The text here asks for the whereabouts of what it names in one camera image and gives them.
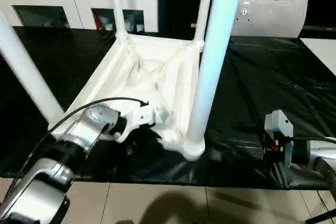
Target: black table surface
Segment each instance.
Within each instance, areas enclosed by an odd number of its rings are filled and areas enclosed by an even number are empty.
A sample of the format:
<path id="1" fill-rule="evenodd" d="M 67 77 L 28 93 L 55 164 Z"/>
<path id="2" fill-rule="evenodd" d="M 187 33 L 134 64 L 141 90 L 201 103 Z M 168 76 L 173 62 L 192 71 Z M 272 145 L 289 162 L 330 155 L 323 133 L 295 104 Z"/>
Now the black table surface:
<path id="1" fill-rule="evenodd" d="M 95 30 L 15 28 L 61 106 L 85 85 L 115 37 Z M 0 60 L 2 140 L 0 176 L 13 177 L 46 132 L 47 123 L 6 62 Z M 321 176 L 262 159 L 258 134 L 237 129 L 263 124 L 282 109 L 296 136 L 335 136 L 336 78 L 299 40 L 232 37 L 197 162 L 165 151 L 149 131 L 123 144 L 99 142 L 77 174 L 93 182 L 179 184 L 272 189 L 326 189 Z M 54 139 L 47 138 L 30 165 Z"/>

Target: white tabletop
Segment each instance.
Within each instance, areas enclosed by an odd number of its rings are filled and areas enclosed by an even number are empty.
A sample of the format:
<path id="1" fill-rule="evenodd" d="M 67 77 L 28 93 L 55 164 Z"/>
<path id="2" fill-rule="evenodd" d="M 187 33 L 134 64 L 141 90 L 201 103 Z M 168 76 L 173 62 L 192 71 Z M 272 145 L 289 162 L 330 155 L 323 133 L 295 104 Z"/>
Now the white tabletop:
<path id="1" fill-rule="evenodd" d="M 301 40 L 336 76 L 336 40 L 308 38 Z"/>

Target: black cable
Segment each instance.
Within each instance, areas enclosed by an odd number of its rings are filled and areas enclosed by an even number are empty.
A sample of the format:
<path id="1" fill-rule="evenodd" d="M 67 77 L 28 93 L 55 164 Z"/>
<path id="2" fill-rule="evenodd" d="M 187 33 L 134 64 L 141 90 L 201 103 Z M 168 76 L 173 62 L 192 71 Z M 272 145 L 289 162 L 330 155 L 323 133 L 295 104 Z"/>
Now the black cable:
<path id="1" fill-rule="evenodd" d="M 26 162 L 23 164 L 21 170 L 19 171 L 19 173 L 17 174 L 17 176 L 14 178 L 14 180 L 12 181 L 5 199 L 8 197 L 8 195 L 11 194 L 11 192 L 13 191 L 14 187 L 16 186 L 17 181 L 21 178 L 21 175 L 24 171 L 24 169 L 26 168 L 27 164 L 29 163 L 31 157 L 34 155 L 34 153 L 37 151 L 37 149 L 41 146 L 41 144 L 43 143 L 43 141 L 47 138 L 47 136 L 49 136 L 55 129 L 57 129 L 58 127 L 60 127 L 66 120 L 68 120 L 70 117 L 72 117 L 74 114 L 78 113 L 79 111 L 86 109 L 87 107 L 90 107 L 92 105 L 95 105 L 97 103 L 101 103 L 101 102 L 106 102 L 106 101 L 115 101 L 115 100 L 127 100 L 127 101 L 134 101 L 134 102 L 140 102 L 140 107 L 146 106 L 149 103 L 141 101 L 139 99 L 135 99 L 135 98 L 128 98 L 128 97 L 112 97 L 112 98 L 104 98 L 104 99 L 100 99 L 97 101 L 93 101 L 90 103 L 87 103 L 77 109 L 75 109 L 74 111 L 70 112 L 69 114 L 67 114 L 63 119 L 61 119 L 58 123 L 56 123 L 49 131 L 47 131 L 47 133 L 44 135 L 44 137 L 42 137 L 40 139 L 40 141 L 37 143 L 37 145 L 35 146 L 35 148 L 33 149 L 33 151 L 28 155 Z"/>
<path id="2" fill-rule="evenodd" d="M 301 136 L 295 136 L 290 138 L 291 140 L 294 141 L 324 141 L 332 144 L 336 144 L 336 140 L 327 138 L 327 137 L 301 137 Z"/>
<path id="3" fill-rule="evenodd" d="M 329 209 L 328 209 L 328 207 L 327 207 L 327 204 L 325 204 L 325 202 L 324 202 L 324 200 L 322 199 L 322 197 L 321 197 L 319 191 L 316 191 L 316 192 L 317 192 L 317 195 L 319 196 L 319 198 L 320 198 L 322 204 L 324 205 L 324 208 L 326 209 L 327 212 L 329 212 Z"/>

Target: glass cabinet door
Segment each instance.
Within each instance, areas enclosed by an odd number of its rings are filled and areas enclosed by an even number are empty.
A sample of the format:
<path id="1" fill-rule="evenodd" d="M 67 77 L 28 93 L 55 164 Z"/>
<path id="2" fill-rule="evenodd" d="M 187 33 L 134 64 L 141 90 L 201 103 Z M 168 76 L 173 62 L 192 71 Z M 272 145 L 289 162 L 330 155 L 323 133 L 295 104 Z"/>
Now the glass cabinet door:
<path id="1" fill-rule="evenodd" d="M 13 8 L 24 26 L 70 28 L 61 6 L 14 5 Z"/>
<path id="2" fill-rule="evenodd" d="M 97 30 L 116 30 L 113 9 L 92 8 Z M 130 32 L 144 31 L 142 10 L 123 10 L 126 30 Z"/>

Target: grey object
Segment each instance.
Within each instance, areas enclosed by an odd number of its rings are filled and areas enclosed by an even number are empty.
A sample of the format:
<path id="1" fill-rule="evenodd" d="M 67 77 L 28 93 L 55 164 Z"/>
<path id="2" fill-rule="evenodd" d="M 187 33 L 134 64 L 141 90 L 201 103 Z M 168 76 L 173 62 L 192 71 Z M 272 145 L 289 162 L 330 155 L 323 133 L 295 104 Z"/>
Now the grey object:
<path id="1" fill-rule="evenodd" d="M 101 132 L 115 127 L 118 117 L 117 111 L 104 105 L 89 107 L 69 127 L 61 141 L 71 141 L 88 154 Z M 39 179 L 38 175 L 47 176 L 53 183 Z M 60 188 L 69 186 L 73 178 L 69 167 L 50 158 L 41 158 L 5 198 L 0 206 L 0 220 L 15 214 L 40 224 L 50 223 L 66 197 L 66 191 Z"/>
<path id="2" fill-rule="evenodd" d="M 313 168 L 318 157 L 336 160 L 336 144 L 323 141 L 310 141 L 310 160 L 309 167 Z"/>
<path id="3" fill-rule="evenodd" d="M 308 0 L 239 0 L 231 35 L 297 38 L 307 7 Z"/>
<path id="4" fill-rule="evenodd" d="M 67 211 L 63 210 L 63 206 L 68 206 L 69 202 L 66 192 L 74 178 L 74 172 L 66 165 L 76 167 L 71 163 L 82 162 L 87 158 L 98 139 L 124 140 L 132 130 L 141 125 L 153 125 L 154 119 L 152 109 L 146 106 L 127 114 L 126 118 L 120 118 L 118 111 L 104 104 L 86 108 L 59 140 L 72 142 L 71 146 L 84 152 L 73 152 L 72 149 L 70 153 L 57 152 L 53 156 L 57 160 L 38 160 L 0 206 L 0 221 L 25 220 L 29 223 L 38 221 L 40 224 L 49 224 L 54 217 L 62 219 Z"/>
<path id="5" fill-rule="evenodd" d="M 284 137 L 293 137 L 293 124 L 291 124 L 282 110 L 275 110 L 271 114 L 266 115 L 264 129 L 271 139 L 275 141 L 276 145 L 278 145 L 278 140 L 275 133 L 280 133 Z M 292 152 L 293 141 L 290 141 L 285 144 L 284 164 L 288 167 L 291 165 Z"/>
<path id="6" fill-rule="evenodd" d="M 16 212 L 26 218 L 40 220 L 41 224 L 50 223 L 65 194 L 37 180 L 36 176 L 39 174 L 45 174 L 62 185 L 73 179 L 73 172 L 68 167 L 50 158 L 41 158 L 1 205 L 0 220 Z"/>

